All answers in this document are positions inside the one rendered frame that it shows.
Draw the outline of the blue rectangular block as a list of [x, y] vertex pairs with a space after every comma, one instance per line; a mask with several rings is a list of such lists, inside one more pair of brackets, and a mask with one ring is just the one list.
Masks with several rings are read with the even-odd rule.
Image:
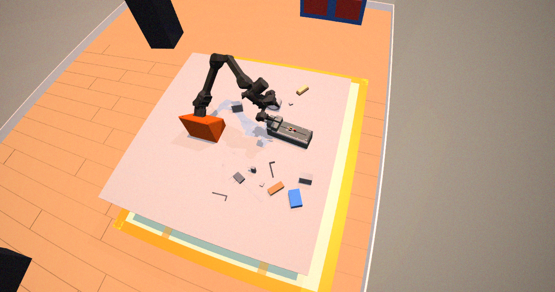
[[300, 188], [289, 190], [289, 198], [290, 198], [291, 208], [297, 208], [297, 207], [303, 206], [303, 202], [300, 196]]

